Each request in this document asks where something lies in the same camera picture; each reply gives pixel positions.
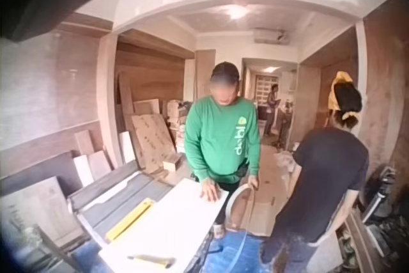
black cap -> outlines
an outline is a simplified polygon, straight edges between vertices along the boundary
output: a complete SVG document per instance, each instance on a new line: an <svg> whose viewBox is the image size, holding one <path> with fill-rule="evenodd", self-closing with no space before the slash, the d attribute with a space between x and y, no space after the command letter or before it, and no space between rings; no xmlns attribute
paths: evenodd
<svg viewBox="0 0 409 273"><path fill-rule="evenodd" d="M236 65L230 62L222 62L216 65L213 69L210 82L233 85L238 82L239 78L240 76Z"/></svg>

green shirt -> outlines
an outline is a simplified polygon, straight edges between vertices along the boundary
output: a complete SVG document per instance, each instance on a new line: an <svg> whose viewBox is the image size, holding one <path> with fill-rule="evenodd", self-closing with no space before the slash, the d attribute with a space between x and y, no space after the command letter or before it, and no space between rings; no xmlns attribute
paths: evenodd
<svg viewBox="0 0 409 273"><path fill-rule="evenodd" d="M185 151L193 173L203 180L235 183L236 171L249 163L257 175L260 136L256 108L239 97L232 105L219 105L213 97L198 100L190 109L185 127Z"/></svg>

hand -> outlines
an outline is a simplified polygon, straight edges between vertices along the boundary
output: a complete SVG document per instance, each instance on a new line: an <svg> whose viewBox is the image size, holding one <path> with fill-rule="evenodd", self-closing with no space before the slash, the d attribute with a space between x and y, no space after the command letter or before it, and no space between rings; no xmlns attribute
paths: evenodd
<svg viewBox="0 0 409 273"><path fill-rule="evenodd" d="M219 199L218 188L216 183L211 178L206 178L201 181L202 193L201 198L206 198L208 201L217 201Z"/></svg>
<svg viewBox="0 0 409 273"><path fill-rule="evenodd" d="M249 185L252 185L253 188L258 190L258 176L257 175L249 175Z"/></svg>
<svg viewBox="0 0 409 273"><path fill-rule="evenodd" d="M316 242L308 243L308 245L312 247L320 246L321 243L328 239L329 236L329 233L324 233Z"/></svg>

blue floor covering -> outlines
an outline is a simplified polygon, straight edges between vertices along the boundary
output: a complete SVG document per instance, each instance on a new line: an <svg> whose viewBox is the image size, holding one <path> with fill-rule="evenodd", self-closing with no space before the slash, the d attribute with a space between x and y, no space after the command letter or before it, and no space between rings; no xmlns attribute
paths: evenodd
<svg viewBox="0 0 409 273"><path fill-rule="evenodd" d="M222 240L214 240L211 243L210 254L207 256L203 273L226 273L226 269L240 247L243 236L244 232L228 232ZM247 237L242 254L231 273L265 272L259 267L258 250L260 243L260 238ZM76 249L72 257L78 262L84 273L110 273L111 270L98 256L99 250L100 248L96 243L89 241Z"/></svg>

black t-shirt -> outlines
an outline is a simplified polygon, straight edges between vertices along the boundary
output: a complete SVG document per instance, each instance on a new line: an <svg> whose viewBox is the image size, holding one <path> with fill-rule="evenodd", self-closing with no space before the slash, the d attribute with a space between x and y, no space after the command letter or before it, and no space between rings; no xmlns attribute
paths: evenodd
<svg viewBox="0 0 409 273"><path fill-rule="evenodd" d="M351 133L312 130L294 153L302 167L293 195L275 227L315 242L322 235L347 190L360 190L368 168L368 150Z"/></svg>

